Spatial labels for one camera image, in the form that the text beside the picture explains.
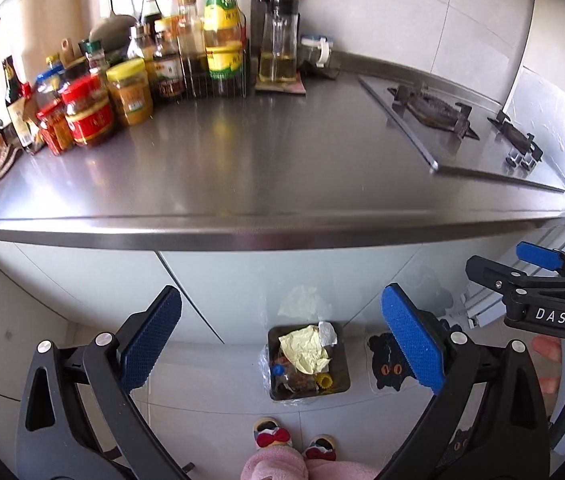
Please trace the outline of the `person's right hand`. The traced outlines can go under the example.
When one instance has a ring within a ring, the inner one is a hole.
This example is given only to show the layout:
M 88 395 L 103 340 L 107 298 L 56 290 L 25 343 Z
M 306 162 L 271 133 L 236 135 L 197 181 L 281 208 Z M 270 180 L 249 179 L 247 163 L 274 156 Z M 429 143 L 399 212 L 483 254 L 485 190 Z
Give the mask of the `person's right hand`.
M 544 335 L 535 336 L 532 339 L 532 349 L 540 356 L 544 356 L 555 363 L 561 363 L 561 360 L 563 359 L 561 343 L 556 337 Z M 540 378 L 541 391 L 546 401 L 548 401 L 551 396 L 555 396 L 557 394 L 559 383 L 559 377 Z

